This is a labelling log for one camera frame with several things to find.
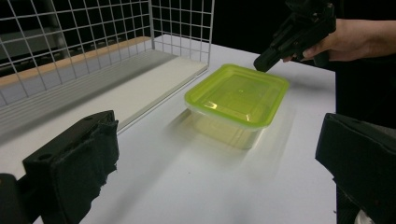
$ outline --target white table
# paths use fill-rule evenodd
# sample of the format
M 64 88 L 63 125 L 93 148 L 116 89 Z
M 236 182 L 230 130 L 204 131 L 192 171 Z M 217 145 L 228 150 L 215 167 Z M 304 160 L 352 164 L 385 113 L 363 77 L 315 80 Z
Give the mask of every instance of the white table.
M 196 132 L 183 95 L 224 63 L 253 68 L 258 55 L 211 52 L 205 74 L 120 132 L 118 171 L 82 223 L 336 223 L 335 184 L 315 160 L 324 115 L 335 111 L 334 73 L 274 66 L 268 73 L 290 88 L 271 126 L 243 151 Z

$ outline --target yellow-green container lid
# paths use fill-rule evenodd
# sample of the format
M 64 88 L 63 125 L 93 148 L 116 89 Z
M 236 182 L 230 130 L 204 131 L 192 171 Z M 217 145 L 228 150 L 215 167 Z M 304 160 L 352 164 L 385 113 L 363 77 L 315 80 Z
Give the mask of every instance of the yellow-green container lid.
M 184 99 L 190 109 L 257 129 L 271 123 L 288 88 L 283 77 L 227 63 Z

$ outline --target metal wire shelf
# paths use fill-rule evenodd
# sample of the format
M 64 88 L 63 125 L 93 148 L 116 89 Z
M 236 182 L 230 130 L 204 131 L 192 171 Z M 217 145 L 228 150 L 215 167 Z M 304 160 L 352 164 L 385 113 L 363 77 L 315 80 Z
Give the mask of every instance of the metal wire shelf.
M 213 7 L 214 0 L 0 1 L 0 107 L 149 50 L 209 63 Z

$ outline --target plastic container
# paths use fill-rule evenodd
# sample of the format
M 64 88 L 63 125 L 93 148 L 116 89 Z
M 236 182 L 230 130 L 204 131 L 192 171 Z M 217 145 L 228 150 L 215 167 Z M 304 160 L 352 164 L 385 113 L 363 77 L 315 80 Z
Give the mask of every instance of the plastic container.
M 224 143 L 251 148 L 271 124 L 289 88 L 283 78 L 224 64 L 184 95 L 194 127 Z

